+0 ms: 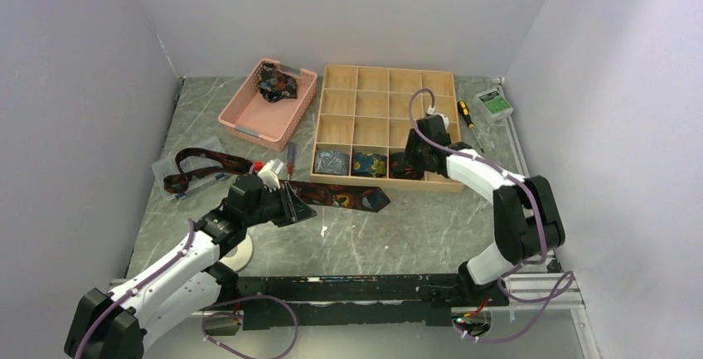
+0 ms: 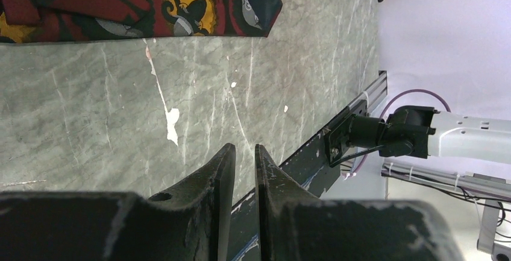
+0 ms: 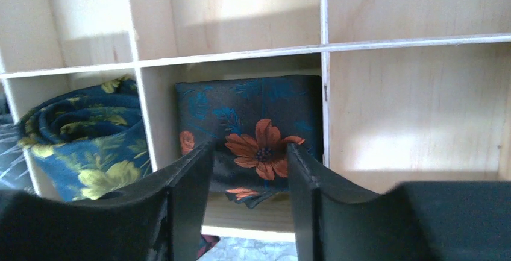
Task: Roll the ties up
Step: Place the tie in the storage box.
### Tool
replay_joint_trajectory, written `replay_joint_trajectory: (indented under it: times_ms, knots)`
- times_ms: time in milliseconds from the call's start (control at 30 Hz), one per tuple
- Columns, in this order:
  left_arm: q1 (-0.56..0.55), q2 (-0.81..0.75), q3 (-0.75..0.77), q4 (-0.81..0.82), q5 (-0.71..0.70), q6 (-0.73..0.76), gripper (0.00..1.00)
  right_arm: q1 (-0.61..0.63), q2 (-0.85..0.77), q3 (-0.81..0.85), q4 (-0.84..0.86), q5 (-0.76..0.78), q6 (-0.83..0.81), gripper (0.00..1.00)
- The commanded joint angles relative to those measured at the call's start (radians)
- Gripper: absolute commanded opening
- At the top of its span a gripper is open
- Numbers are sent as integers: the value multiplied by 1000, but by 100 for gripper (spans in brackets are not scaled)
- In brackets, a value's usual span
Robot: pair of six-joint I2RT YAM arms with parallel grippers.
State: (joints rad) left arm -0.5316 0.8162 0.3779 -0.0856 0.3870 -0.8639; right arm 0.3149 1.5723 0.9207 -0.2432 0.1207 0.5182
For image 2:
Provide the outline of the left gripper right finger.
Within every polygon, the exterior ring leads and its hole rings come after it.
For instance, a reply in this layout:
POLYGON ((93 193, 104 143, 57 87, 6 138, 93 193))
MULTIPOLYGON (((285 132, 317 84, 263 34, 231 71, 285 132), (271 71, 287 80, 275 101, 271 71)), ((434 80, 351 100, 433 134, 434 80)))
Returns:
POLYGON ((322 200, 255 146, 262 260, 462 260, 444 218, 410 200, 322 200))

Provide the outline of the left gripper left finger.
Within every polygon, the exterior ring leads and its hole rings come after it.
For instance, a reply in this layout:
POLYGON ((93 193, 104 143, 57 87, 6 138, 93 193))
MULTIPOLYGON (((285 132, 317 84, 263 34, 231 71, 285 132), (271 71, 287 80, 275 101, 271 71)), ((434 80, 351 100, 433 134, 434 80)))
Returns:
POLYGON ((144 198, 134 192, 1 193, 2 260, 225 260, 236 149, 144 198))

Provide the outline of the red patterned dark tie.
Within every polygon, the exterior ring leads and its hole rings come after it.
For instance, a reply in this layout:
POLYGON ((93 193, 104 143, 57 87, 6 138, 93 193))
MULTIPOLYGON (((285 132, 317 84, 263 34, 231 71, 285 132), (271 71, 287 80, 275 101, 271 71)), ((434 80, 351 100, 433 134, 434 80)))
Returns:
POLYGON ((266 37, 282 0, 1 0, 1 42, 266 37))

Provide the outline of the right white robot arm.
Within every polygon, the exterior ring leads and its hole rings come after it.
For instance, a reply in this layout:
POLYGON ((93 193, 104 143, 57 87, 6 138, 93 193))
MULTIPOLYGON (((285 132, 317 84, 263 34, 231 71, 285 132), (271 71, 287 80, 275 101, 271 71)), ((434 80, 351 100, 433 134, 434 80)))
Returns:
POLYGON ((465 157, 510 163, 510 121, 477 118, 433 107, 404 106, 386 120, 355 116, 348 144, 381 157, 465 157))

